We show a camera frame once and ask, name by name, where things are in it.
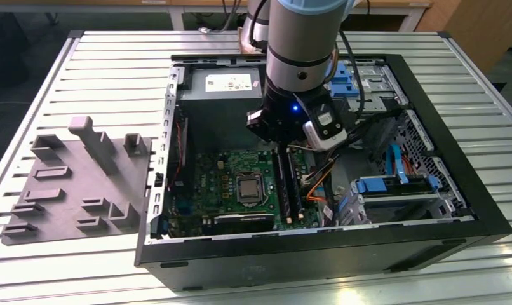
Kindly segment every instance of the cpu socket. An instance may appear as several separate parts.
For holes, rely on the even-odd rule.
[[[252,208],[263,201],[264,189],[260,172],[240,172],[236,174],[237,202]]]

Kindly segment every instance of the motherboard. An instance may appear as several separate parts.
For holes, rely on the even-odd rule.
[[[205,227],[259,215],[272,231],[317,227],[317,210],[307,206],[303,218],[285,222],[280,214],[273,151],[235,151],[196,155],[191,197],[176,198],[176,218],[185,236],[207,235]],[[308,173],[304,153],[291,154],[297,179]]]

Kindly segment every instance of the slotted aluminum surface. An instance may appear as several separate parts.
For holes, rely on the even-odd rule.
[[[403,54],[512,224],[512,111],[488,80],[455,42],[435,33],[357,32],[348,37],[356,53]],[[35,136],[56,133],[73,139],[65,129],[69,118],[88,114],[96,130],[112,138],[135,132],[156,138],[169,56],[237,50],[232,32],[85,32],[68,39],[1,160],[0,232],[32,167]],[[173,294],[133,267],[135,246],[135,234],[11,247],[0,243],[0,302],[512,304],[512,235],[416,272],[185,294]]]

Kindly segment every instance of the yellow wire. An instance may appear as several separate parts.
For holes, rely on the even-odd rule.
[[[329,172],[332,171],[332,168],[333,168],[333,167],[331,167],[331,168],[327,170],[327,172],[324,173],[324,175],[323,175],[323,176],[320,177],[320,179],[317,180],[317,182],[316,182],[313,188],[311,189],[311,191],[309,191],[308,194],[307,194],[307,200],[311,200],[311,197],[312,197],[312,195],[313,195],[313,192],[315,192],[317,186],[320,185],[320,183],[323,183],[325,176],[328,176]]]

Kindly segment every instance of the white label sticker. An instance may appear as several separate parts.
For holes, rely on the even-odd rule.
[[[165,4],[165,0],[141,0],[143,4]]]
[[[324,210],[323,210],[323,212],[324,212],[327,218],[333,219],[333,211],[332,211],[331,208],[328,208],[327,206],[324,206]]]
[[[205,77],[205,91],[251,91],[252,80],[249,74],[212,74]]]
[[[332,118],[332,115],[329,114],[329,112],[327,112],[327,113],[317,116],[317,120],[320,121],[320,124],[323,126],[325,126],[333,121],[333,118]]]

